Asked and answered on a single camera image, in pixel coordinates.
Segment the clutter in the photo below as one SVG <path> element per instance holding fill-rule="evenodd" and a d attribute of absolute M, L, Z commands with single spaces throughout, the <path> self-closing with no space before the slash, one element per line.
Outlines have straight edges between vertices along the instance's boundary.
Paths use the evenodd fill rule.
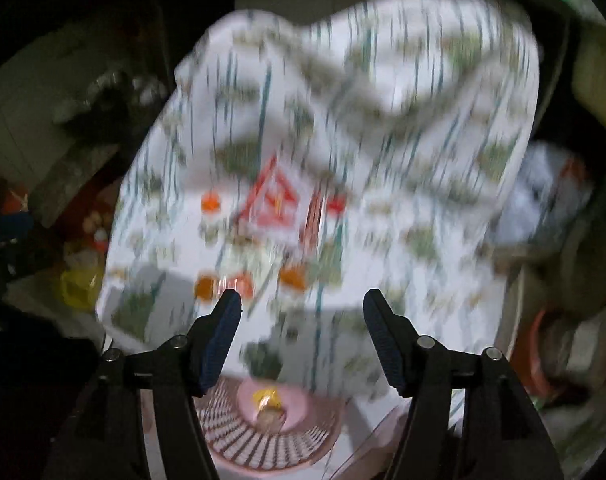
<path fill-rule="evenodd" d="M 573 223 L 558 259 L 558 271 L 550 280 L 563 309 L 579 319 L 594 316 L 606 304 L 604 191 L 601 186 L 592 205 Z"/>
<path fill-rule="evenodd" d="M 542 329 L 542 371 L 555 381 L 596 390 L 606 381 L 606 309 L 578 322 L 559 314 Z"/>
<path fill-rule="evenodd" d="M 533 397 L 548 402 L 556 399 L 564 390 L 545 375 L 541 365 L 542 324 L 548 311 L 541 310 L 529 326 L 522 328 L 517 336 L 510 364 L 525 390 Z"/>
<path fill-rule="evenodd" d="M 113 212 L 112 209 L 104 203 L 97 202 L 96 209 L 92 209 L 83 219 L 83 233 L 91 237 L 91 241 L 96 250 L 106 253 L 108 247 L 108 233 L 112 228 Z"/>
<path fill-rule="evenodd" d="M 606 26 L 583 23 L 572 71 L 576 100 L 606 127 Z"/>
<path fill-rule="evenodd" d="M 54 227 L 64 240 L 82 237 L 86 208 L 119 176 L 111 168 L 118 152 L 117 144 L 75 143 L 30 192 L 30 213 L 35 220 L 45 228 Z M 115 204 L 117 198 L 118 194 L 110 203 Z"/>
<path fill-rule="evenodd" d="M 558 452 L 564 477 L 580 480 L 606 446 L 606 387 L 579 406 L 544 410 L 541 418 Z"/>
<path fill-rule="evenodd" d="M 66 269 L 59 278 L 60 294 L 68 306 L 91 312 L 102 286 L 105 269 L 103 251 L 83 240 L 64 245 Z"/>
<path fill-rule="evenodd" d="M 503 352 L 507 359 L 512 356 L 520 328 L 529 326 L 547 302 L 545 283 L 534 269 L 522 266 L 506 291 L 494 340 L 494 347 Z"/>
<path fill-rule="evenodd" d="M 157 112 L 166 97 L 167 89 L 154 76 L 108 70 L 90 83 L 83 99 L 56 105 L 52 122 L 90 142 L 122 142 L 132 134 L 132 120 L 148 108 Z"/>
<path fill-rule="evenodd" d="M 21 184 L 7 183 L 5 196 L 1 198 L 0 214 L 9 215 L 28 211 L 28 190 Z"/>
<path fill-rule="evenodd" d="M 591 194 L 586 169 L 575 155 L 547 142 L 533 142 L 488 241 L 495 246 L 531 244 L 554 252 Z"/>

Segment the floral fabric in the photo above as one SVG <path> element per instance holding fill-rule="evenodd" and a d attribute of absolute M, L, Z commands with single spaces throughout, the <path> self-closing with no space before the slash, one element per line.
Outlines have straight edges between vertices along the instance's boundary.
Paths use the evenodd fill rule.
<path fill-rule="evenodd" d="M 475 249 L 523 158 L 538 70 L 528 18 L 504 1 L 372 0 L 304 28 L 229 15 L 177 67 L 123 181 L 99 318 L 123 348 L 144 351 L 210 312 L 214 301 L 194 299 L 200 276 L 248 272 L 254 294 L 225 373 L 390 412 L 401 399 L 363 295 L 381 288 L 449 348 L 494 344 L 505 283 Z M 232 229 L 274 154 L 349 198 L 322 224 L 302 295 L 279 285 L 282 247 Z M 201 211 L 212 189 L 214 216 Z M 461 415 L 459 393 L 452 421 Z"/>

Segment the orange dot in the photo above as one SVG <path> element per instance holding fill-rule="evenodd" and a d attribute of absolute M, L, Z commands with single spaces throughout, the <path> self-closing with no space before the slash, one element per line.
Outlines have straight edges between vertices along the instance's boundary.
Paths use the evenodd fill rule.
<path fill-rule="evenodd" d="M 305 267 L 303 265 L 281 267 L 279 281 L 294 290 L 304 291 L 307 288 Z"/>
<path fill-rule="evenodd" d="M 254 283 L 252 282 L 252 277 L 248 273 L 244 272 L 232 276 L 228 283 L 244 300 L 249 300 L 253 297 Z"/>
<path fill-rule="evenodd" d="M 218 213 L 221 210 L 221 197 L 214 191 L 208 191 L 201 197 L 201 211 Z"/>
<path fill-rule="evenodd" d="M 212 301 L 214 288 L 218 280 L 215 276 L 200 277 L 194 285 L 194 297 L 198 300 Z"/>

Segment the pink plastic basket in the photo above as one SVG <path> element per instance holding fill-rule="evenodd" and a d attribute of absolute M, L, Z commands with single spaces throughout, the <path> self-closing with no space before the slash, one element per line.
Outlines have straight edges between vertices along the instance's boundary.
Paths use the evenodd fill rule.
<path fill-rule="evenodd" d="M 276 385 L 287 411 L 279 433 L 258 430 L 247 405 L 253 391 L 270 383 L 221 377 L 194 399 L 196 414 L 215 463 L 243 475 L 265 477 L 305 468 L 332 449 L 341 431 L 345 401 L 316 397 Z"/>

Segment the yellow object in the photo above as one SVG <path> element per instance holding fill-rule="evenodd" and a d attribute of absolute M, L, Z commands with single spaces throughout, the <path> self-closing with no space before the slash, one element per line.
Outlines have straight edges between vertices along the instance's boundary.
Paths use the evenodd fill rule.
<path fill-rule="evenodd" d="M 584 24 L 574 61 L 572 92 L 606 127 L 606 27 Z"/>
<path fill-rule="evenodd" d="M 276 388 L 263 388 L 262 390 L 258 390 L 257 392 L 254 392 L 252 399 L 259 410 L 262 410 L 263 408 L 276 408 L 281 410 L 283 408 L 281 398 L 279 397 Z"/>
<path fill-rule="evenodd" d="M 66 270 L 60 278 L 63 301 L 77 310 L 94 310 L 102 279 L 102 267 Z"/>

